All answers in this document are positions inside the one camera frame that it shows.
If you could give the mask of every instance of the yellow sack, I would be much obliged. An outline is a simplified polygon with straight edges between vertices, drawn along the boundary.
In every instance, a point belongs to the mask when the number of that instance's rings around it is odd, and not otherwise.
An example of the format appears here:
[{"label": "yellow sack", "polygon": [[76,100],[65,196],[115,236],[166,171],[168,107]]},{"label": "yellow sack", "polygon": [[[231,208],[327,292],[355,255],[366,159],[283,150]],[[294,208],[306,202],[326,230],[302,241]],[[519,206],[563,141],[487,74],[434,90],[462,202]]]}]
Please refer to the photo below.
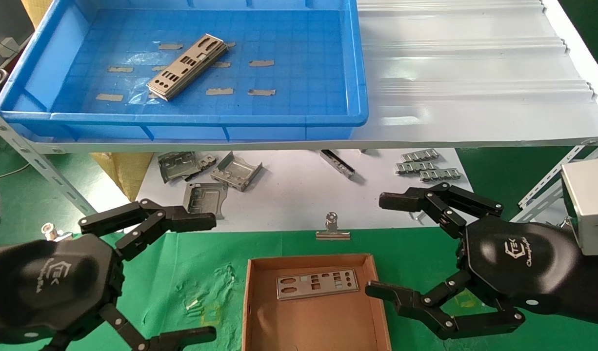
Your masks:
[{"label": "yellow sack", "polygon": [[[22,4],[36,28],[52,0],[22,0]],[[108,174],[125,196],[134,201],[152,160],[153,153],[96,153],[91,157]]]}]

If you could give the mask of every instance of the shelf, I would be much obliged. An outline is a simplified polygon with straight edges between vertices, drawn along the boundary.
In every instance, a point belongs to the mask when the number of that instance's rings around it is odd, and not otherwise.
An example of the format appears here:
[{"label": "shelf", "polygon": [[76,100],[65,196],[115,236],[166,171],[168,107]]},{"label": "shelf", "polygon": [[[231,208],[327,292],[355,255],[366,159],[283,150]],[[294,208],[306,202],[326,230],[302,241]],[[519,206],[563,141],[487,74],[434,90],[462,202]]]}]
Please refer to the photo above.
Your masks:
[{"label": "shelf", "polygon": [[598,142],[598,65],[557,0],[359,0],[359,15],[370,118],[351,140],[40,140],[36,148],[74,153]]}]

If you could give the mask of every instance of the gray metal box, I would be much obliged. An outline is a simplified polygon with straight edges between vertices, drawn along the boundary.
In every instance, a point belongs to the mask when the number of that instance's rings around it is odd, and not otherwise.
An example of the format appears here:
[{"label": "gray metal box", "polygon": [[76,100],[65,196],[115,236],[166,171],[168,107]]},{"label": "gray metal box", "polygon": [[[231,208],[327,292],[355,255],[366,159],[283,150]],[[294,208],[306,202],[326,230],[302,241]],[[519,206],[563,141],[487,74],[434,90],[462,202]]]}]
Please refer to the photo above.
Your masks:
[{"label": "gray metal box", "polygon": [[564,196],[570,196],[576,213],[578,246],[585,255],[598,255],[598,158],[564,164],[562,169]]}]

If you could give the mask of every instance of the logo on robotic hand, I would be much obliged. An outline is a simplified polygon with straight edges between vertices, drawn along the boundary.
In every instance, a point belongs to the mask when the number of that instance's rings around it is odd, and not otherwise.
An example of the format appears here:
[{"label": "logo on robotic hand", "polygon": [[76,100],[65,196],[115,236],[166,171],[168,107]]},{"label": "logo on robotic hand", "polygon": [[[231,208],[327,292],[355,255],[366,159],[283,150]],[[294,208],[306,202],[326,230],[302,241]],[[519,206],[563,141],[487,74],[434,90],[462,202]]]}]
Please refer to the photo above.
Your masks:
[{"label": "logo on robotic hand", "polygon": [[50,280],[50,285],[58,285],[60,284],[59,279],[67,277],[69,269],[71,268],[71,264],[65,261],[61,261],[53,265],[49,265],[53,261],[54,258],[48,258],[48,260],[43,265],[43,268],[41,268],[39,277],[37,278],[37,293],[40,293],[43,290],[45,279]]},{"label": "logo on robotic hand", "polygon": [[510,238],[505,242],[505,253],[518,259],[524,255],[527,255],[527,266],[531,267],[533,264],[531,260],[531,244],[527,238],[523,237],[522,242],[517,242],[515,238]]}]

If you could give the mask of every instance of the blue plastic tray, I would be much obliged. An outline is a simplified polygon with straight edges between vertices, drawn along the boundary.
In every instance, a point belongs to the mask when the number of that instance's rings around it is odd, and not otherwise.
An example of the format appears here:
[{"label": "blue plastic tray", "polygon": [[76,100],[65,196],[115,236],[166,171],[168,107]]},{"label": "blue plastic tray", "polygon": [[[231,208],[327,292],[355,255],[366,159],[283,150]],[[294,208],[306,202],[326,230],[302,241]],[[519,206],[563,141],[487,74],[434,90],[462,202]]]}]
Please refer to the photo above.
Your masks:
[{"label": "blue plastic tray", "polygon": [[[234,42],[171,102],[145,86],[199,37]],[[159,43],[182,43],[159,50]],[[274,66],[250,67],[251,60]],[[133,67],[131,73],[108,68]],[[207,96],[210,88],[234,88]],[[275,89],[250,96],[249,89]],[[123,95],[121,102],[98,94]],[[349,138],[368,119],[355,0],[55,0],[0,96],[43,137]]]}]

